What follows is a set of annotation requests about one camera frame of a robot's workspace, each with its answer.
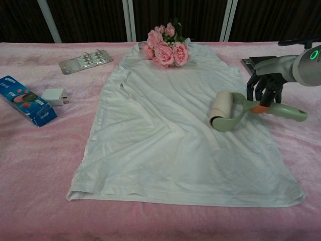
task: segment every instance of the blue box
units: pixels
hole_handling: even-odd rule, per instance
[[[9,75],[0,79],[0,95],[38,127],[57,117],[48,102]]]

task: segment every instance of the power adapter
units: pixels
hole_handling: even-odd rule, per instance
[[[69,103],[68,94],[65,89],[46,89],[41,96],[51,106],[62,106]]]

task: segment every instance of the green handle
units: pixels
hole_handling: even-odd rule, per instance
[[[306,112],[300,109],[277,103],[272,103],[270,108],[265,113],[281,116],[286,119],[293,119],[297,122],[305,121],[308,116]]]
[[[249,101],[244,95],[240,93],[232,93],[233,94],[233,102],[240,101],[243,104],[242,112],[236,116],[235,118],[222,118],[217,117],[215,119],[210,120],[210,124],[212,127],[220,132],[230,131],[238,122],[241,121],[243,116],[253,107],[260,104],[259,101]],[[302,110],[297,108],[285,105],[285,104],[277,104],[272,103],[270,108],[265,112],[267,114],[273,114],[276,116],[281,116],[286,119],[293,119],[297,122],[302,122],[306,120],[308,114]]]

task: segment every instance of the rose bouquet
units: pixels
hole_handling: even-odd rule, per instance
[[[165,28],[156,26],[148,34],[147,43],[142,44],[142,51],[147,59],[162,68],[182,66],[189,58],[189,49],[182,37],[182,25],[177,18]]]

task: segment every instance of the table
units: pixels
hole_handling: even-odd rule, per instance
[[[99,94],[135,43],[0,43],[1,77],[11,75],[41,95],[65,88],[71,102],[37,128],[0,100],[0,240],[319,240],[321,239],[321,88],[287,83],[282,103],[309,112],[303,123],[264,114],[284,162],[306,192],[288,208],[230,208],[75,200],[66,194],[81,163]],[[301,45],[201,43],[250,77],[240,60],[291,55]],[[111,63],[63,75],[58,62],[106,50]]]

